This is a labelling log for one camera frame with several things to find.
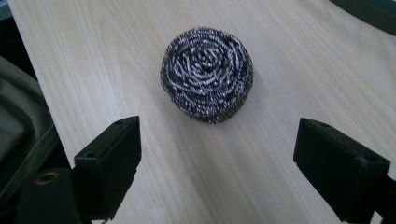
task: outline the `wooden table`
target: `wooden table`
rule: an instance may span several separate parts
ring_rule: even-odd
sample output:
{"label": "wooden table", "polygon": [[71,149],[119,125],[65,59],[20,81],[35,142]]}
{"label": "wooden table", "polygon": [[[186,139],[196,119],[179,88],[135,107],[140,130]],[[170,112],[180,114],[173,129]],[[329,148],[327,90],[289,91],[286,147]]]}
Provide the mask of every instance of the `wooden table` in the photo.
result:
{"label": "wooden table", "polygon": [[[340,223],[292,161],[301,117],[396,162],[396,37],[331,2],[9,3],[70,161],[141,118],[143,159],[113,223]],[[160,85],[167,45],[195,26],[236,35],[254,63],[244,106],[218,125]]]}

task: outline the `black mount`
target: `black mount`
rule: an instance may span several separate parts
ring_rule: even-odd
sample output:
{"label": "black mount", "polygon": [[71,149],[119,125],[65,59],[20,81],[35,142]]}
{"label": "black mount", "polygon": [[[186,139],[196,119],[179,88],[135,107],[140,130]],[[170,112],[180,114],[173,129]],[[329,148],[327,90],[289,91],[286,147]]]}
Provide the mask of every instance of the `black mount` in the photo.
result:
{"label": "black mount", "polygon": [[294,161],[341,221],[396,223],[396,183],[390,161],[332,126],[301,119]]}
{"label": "black mount", "polygon": [[111,124],[75,156],[22,187],[15,223],[91,223],[116,215],[141,160],[139,117]]}

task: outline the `gray cloth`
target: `gray cloth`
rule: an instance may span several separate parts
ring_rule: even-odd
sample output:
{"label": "gray cloth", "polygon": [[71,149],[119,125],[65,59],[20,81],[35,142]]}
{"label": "gray cloth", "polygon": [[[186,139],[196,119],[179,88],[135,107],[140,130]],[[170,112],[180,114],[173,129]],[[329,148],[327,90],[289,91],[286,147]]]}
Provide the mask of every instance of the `gray cloth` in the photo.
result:
{"label": "gray cloth", "polygon": [[0,57],[0,205],[59,144],[38,83]]}
{"label": "gray cloth", "polygon": [[12,17],[7,0],[0,0],[0,21]]}

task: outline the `wood grain surface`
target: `wood grain surface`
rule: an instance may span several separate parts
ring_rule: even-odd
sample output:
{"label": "wood grain surface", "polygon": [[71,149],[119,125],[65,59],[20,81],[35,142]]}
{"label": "wood grain surface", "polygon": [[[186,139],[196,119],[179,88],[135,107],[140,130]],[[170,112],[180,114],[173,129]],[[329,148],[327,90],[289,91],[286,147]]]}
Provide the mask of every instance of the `wood grain surface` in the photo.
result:
{"label": "wood grain surface", "polygon": [[[396,176],[396,37],[329,1],[9,3],[70,161],[140,116],[143,159],[112,223],[340,223],[292,161],[301,117]],[[195,26],[236,35],[254,64],[244,106],[218,125],[185,116],[160,84],[167,45]]]}

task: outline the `screw hole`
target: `screw hole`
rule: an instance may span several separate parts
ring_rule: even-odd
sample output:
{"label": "screw hole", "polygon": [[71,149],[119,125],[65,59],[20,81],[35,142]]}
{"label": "screw hole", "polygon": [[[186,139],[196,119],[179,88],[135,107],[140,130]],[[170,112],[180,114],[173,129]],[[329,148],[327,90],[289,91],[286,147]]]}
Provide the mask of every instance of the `screw hole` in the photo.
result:
{"label": "screw hole", "polygon": [[95,156],[95,154],[94,154],[93,152],[87,152],[87,153],[85,153],[85,157],[93,158],[94,156]]}
{"label": "screw hole", "polygon": [[58,172],[49,172],[38,177],[35,180],[35,183],[37,185],[46,185],[52,182],[54,179],[58,178],[58,176],[59,176]]}

